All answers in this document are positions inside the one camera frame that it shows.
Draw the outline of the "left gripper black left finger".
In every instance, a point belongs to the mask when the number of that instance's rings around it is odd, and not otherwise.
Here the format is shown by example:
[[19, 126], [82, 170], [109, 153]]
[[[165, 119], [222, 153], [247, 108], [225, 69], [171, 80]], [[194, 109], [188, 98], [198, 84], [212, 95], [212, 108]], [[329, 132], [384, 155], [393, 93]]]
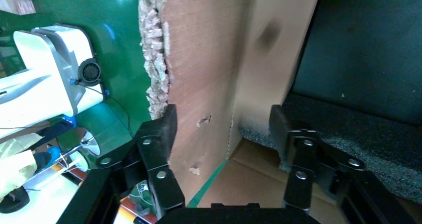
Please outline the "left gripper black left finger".
[[185, 197], [169, 167], [177, 132], [177, 108], [166, 107], [161, 118], [144, 122], [134, 138], [103, 155], [58, 219], [59, 224], [111, 224], [120, 200], [147, 181], [156, 218], [185, 207]]

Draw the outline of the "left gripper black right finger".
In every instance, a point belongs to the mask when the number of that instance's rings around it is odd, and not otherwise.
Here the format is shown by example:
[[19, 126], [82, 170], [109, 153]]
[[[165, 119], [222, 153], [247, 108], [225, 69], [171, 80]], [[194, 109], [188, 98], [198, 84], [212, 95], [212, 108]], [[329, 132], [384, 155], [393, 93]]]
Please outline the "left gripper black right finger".
[[412, 224], [414, 219], [366, 164], [325, 142], [309, 125], [290, 121], [271, 107], [270, 135], [290, 173], [283, 207], [308, 214], [313, 185], [332, 199], [349, 224]]

